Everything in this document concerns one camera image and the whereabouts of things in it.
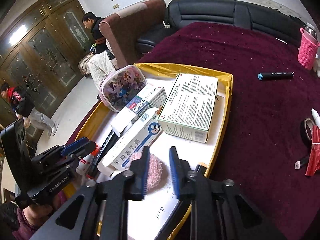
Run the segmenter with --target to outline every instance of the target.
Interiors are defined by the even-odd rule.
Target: ceiling light
[[[11,44],[11,46],[16,45],[26,34],[27,34],[27,27],[24,24],[12,34],[12,36],[10,37],[9,43]]]

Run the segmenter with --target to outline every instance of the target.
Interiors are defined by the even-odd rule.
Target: gray pants
[[[54,121],[52,121],[49,117],[47,117],[45,114],[40,113],[36,108],[34,107],[28,117],[31,121],[31,124],[40,130],[49,130],[51,131],[54,127]]]

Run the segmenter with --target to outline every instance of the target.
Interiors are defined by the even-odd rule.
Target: glass cabinet door
[[[65,96],[81,79],[77,61],[50,24],[44,23],[27,37],[24,46],[36,57],[44,74],[57,82]]]
[[[52,116],[61,100],[58,93],[45,85],[40,74],[31,67],[32,63],[23,49],[17,49],[14,57],[1,67],[0,75],[10,86],[20,86],[33,100],[38,111]]]
[[[50,18],[53,26],[63,33],[68,46],[82,59],[90,52],[94,40],[90,30],[82,24],[84,12],[80,8],[77,1],[72,1],[55,11]]]

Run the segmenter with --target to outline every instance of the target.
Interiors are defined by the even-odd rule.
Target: red plastic bag
[[[320,169],[320,129],[314,125],[312,128],[312,147],[309,163],[306,171],[307,176],[313,176]]]

